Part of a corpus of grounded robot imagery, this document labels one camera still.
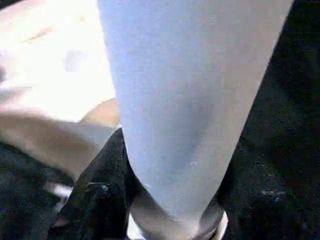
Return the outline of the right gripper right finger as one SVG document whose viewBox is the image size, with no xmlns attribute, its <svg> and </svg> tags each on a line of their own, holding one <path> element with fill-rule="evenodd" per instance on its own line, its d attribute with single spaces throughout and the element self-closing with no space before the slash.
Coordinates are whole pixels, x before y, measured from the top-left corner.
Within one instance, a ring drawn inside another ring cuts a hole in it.
<svg viewBox="0 0 320 240">
<path fill-rule="evenodd" d="M 223 239 L 301 238 L 300 214 L 290 190 L 256 152 L 234 152 L 217 196 L 228 218 Z"/>
</svg>

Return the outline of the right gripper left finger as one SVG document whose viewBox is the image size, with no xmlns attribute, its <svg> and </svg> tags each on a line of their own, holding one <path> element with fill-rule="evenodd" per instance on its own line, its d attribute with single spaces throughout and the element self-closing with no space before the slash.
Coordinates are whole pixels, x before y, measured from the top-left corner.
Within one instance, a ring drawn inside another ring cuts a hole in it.
<svg viewBox="0 0 320 240">
<path fill-rule="evenodd" d="M 82 172 L 49 240 L 123 240 L 136 191 L 123 131 L 118 128 Z"/>
</svg>

